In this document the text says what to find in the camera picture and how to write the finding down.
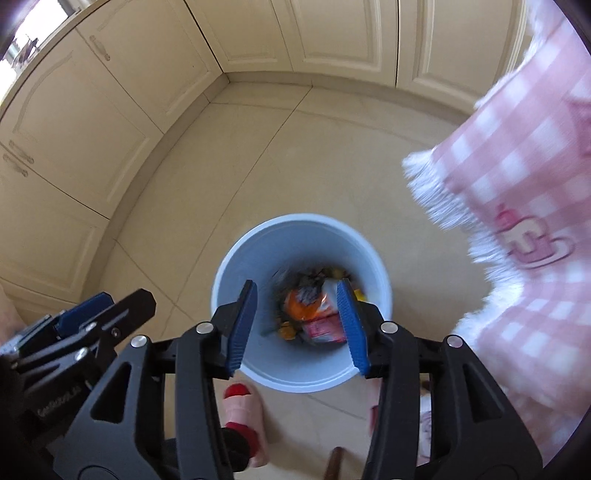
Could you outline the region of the red crushed soda can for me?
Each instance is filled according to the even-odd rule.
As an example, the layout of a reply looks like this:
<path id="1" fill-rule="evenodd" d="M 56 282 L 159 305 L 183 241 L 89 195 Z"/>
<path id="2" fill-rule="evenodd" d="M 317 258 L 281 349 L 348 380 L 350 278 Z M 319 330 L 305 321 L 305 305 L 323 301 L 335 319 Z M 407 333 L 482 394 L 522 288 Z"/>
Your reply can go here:
<path id="1" fill-rule="evenodd" d="M 346 334 L 338 314 L 304 322 L 303 334 L 314 344 L 346 343 Z"/>

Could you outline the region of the lower cream cabinets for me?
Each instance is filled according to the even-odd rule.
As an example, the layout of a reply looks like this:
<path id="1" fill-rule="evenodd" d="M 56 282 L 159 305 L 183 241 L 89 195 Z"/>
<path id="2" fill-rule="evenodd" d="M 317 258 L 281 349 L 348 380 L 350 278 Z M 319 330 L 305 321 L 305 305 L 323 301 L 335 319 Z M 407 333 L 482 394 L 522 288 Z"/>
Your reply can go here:
<path id="1" fill-rule="evenodd" d="M 471 113 L 528 41 L 523 1 L 5 1 L 1 290 L 26 321 L 101 273 L 118 223 L 228 82 L 373 84 Z"/>

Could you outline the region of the pink slipper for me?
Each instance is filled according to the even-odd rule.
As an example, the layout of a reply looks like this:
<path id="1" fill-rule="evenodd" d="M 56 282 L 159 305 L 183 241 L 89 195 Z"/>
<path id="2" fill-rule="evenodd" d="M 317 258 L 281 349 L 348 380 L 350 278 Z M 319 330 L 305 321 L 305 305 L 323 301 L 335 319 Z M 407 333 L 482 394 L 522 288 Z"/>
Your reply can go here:
<path id="1" fill-rule="evenodd" d="M 269 463 L 263 401 L 252 385 L 231 383 L 222 398 L 222 440 L 233 472 L 259 468 Z"/>

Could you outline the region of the pink checkered tablecloth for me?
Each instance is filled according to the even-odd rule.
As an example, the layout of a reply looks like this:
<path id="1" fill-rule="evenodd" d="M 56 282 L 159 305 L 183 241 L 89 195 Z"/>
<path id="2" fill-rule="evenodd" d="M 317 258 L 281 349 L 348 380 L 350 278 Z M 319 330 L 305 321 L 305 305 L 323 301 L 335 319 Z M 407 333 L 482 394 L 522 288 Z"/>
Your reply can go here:
<path id="1" fill-rule="evenodd" d="M 404 160 L 416 201 L 469 236 L 492 285 L 455 327 L 544 461 L 590 406 L 590 55 L 552 1 L 523 62 L 436 147 Z"/>

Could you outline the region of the light blue trash bin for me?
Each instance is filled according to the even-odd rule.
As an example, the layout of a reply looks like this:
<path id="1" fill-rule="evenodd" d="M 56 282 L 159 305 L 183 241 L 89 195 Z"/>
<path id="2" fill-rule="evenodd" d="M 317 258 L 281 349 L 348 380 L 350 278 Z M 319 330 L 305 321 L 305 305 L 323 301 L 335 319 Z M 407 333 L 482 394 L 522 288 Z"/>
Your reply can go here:
<path id="1" fill-rule="evenodd" d="M 393 317 L 393 291 L 376 249 L 345 223 L 300 213 L 267 220 L 231 247 L 211 289 L 211 309 L 231 303 L 247 280 L 257 287 L 256 317 L 242 359 L 242 373 L 264 387 L 308 394 L 329 390 L 358 374 L 345 345 L 285 341 L 273 329 L 280 287 L 311 268 L 341 267 L 360 283 L 370 303 Z"/>

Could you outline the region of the orange crushed soda can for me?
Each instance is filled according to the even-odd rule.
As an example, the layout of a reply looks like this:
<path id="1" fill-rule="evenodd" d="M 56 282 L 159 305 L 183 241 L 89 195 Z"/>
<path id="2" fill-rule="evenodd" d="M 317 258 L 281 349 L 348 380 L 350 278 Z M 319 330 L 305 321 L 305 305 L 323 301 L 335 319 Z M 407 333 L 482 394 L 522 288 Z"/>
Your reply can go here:
<path id="1" fill-rule="evenodd" d="M 335 282 L 291 289 L 283 301 L 283 311 L 298 322 L 312 322 L 338 314 Z"/>

